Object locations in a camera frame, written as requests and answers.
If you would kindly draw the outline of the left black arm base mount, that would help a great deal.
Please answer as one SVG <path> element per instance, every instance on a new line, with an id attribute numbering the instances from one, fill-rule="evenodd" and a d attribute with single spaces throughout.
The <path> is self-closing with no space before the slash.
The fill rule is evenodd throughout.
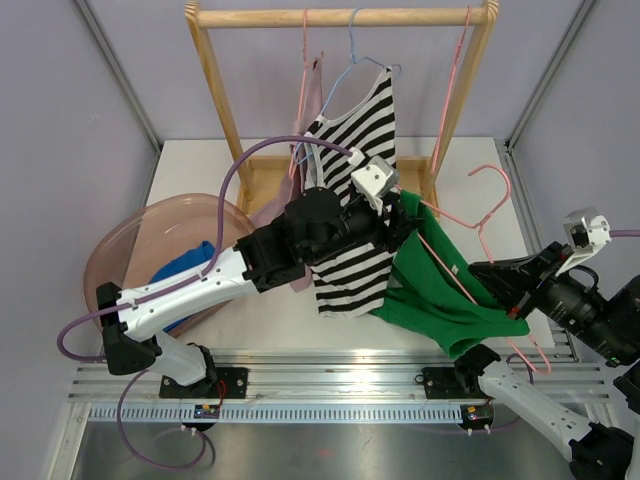
<path id="1" fill-rule="evenodd" d="M 173 379 L 163 376 L 159 397 L 163 399 L 245 399 L 249 370 L 243 367 L 217 367 L 217 380 L 206 379 L 193 385 L 182 386 Z"/>

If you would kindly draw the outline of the mauve pink tank top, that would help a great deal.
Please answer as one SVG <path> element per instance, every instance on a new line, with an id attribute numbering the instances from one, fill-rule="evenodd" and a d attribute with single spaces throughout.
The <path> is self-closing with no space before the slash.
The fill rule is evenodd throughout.
<path id="1" fill-rule="evenodd" d="M 302 87 L 299 116 L 294 122 L 294 134 L 304 134 L 319 115 L 324 104 L 322 91 L 323 61 L 324 54 L 321 53 L 313 59 L 309 67 Z M 301 196 L 304 190 L 307 167 L 305 164 L 298 165 L 296 161 L 301 160 L 303 156 L 303 148 L 300 148 L 297 153 L 291 152 L 288 169 L 280 182 L 277 195 L 250 217 L 256 228 L 268 225 L 284 212 L 287 203 Z"/>

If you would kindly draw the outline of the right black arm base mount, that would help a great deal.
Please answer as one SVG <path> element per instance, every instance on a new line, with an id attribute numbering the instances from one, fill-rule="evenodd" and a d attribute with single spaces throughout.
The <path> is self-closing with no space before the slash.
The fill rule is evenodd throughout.
<path id="1" fill-rule="evenodd" d="M 453 367 L 424 367 L 414 376 L 428 400 L 465 399 L 469 394 L 457 380 Z"/>

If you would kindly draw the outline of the black white striped tank top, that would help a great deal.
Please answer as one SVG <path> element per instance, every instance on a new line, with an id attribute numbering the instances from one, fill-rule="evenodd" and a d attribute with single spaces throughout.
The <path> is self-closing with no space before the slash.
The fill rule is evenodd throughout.
<path id="1" fill-rule="evenodd" d="M 319 145 L 307 144 L 304 187 L 325 187 L 341 205 L 349 200 L 350 174 L 378 158 L 396 165 L 395 111 L 392 70 L 377 76 L 364 99 L 336 119 L 318 115 L 306 134 L 364 157 L 352 164 L 346 156 Z M 352 318 L 380 308 L 384 303 L 394 255 L 367 243 L 311 269 L 318 313 L 329 318 Z"/>

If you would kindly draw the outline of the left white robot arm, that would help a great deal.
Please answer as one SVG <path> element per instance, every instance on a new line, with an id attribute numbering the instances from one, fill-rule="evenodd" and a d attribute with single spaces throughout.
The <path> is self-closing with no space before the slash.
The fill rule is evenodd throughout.
<path id="1" fill-rule="evenodd" d="M 396 251 L 417 227 L 389 192 L 368 200 L 355 193 L 342 205 L 338 196 L 314 187 L 285 206 L 270 224 L 255 229 L 210 262 L 138 288 L 100 286 L 105 308 L 102 341 L 110 374 L 154 371 L 195 398 L 208 396 L 218 380 L 210 351 L 183 344 L 167 326 L 210 307 L 253 296 L 301 278 L 308 267 L 355 247 Z"/>

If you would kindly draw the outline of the light blue wire hanger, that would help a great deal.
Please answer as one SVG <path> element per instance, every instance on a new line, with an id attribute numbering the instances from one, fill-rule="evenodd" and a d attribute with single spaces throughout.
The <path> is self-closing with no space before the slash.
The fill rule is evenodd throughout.
<path id="1" fill-rule="evenodd" d="M 346 69 L 337 77 L 337 79 L 335 80 L 333 86 L 331 87 L 329 94 L 325 100 L 325 103 L 323 104 L 321 110 L 320 110 L 320 114 L 324 115 L 327 111 L 328 106 L 331 103 L 332 98 L 335 95 L 336 89 L 339 87 L 339 85 L 341 84 L 341 82 L 345 79 L 345 77 L 355 68 L 356 65 L 359 65 L 363 62 L 368 62 L 371 63 L 373 65 L 377 65 L 380 67 L 380 69 L 382 71 L 386 71 L 387 69 L 391 69 L 392 71 L 396 70 L 397 71 L 397 76 L 400 77 L 401 73 L 402 73 L 402 66 L 398 63 L 394 63 L 391 65 L 385 65 L 382 62 L 377 61 L 376 59 L 370 57 L 370 56 L 361 56 L 358 57 L 356 54 L 356 39 L 355 39 L 355 34 L 354 34 L 354 22 L 356 19 L 357 14 L 363 10 L 364 7 L 363 6 L 358 6 L 356 7 L 349 18 L 349 22 L 348 22 L 348 35 L 349 35 L 349 42 L 350 42 L 350 47 L 349 47 L 349 63 L 346 67 Z"/>

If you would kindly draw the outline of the blue tank top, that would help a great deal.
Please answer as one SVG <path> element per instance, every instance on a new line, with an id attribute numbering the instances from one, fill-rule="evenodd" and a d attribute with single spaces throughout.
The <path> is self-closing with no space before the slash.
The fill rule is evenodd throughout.
<path id="1" fill-rule="evenodd" d="M 150 278 L 149 283 L 153 284 L 165 280 L 202 263 L 209 262 L 214 253 L 215 247 L 209 241 L 202 241 L 197 247 L 185 251 L 182 255 L 162 266 Z"/>

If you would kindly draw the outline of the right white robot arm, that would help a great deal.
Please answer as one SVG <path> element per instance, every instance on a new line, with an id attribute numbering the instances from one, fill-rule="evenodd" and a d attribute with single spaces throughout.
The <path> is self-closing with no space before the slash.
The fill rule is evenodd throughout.
<path id="1" fill-rule="evenodd" d="M 470 274 L 512 319 L 539 311 L 604 359 L 624 367 L 614 381 L 633 415 L 639 413 L 639 279 L 633 277 L 613 297 L 598 291 L 599 276 L 585 286 L 571 275 L 569 245 L 551 243 L 528 257 L 475 262 Z M 639 433 L 608 426 L 593 412 L 575 411 L 523 379 L 494 350 L 479 344 L 454 363 L 454 384 L 466 396 L 494 399 L 548 440 L 569 464 L 576 479 L 636 479 Z"/>

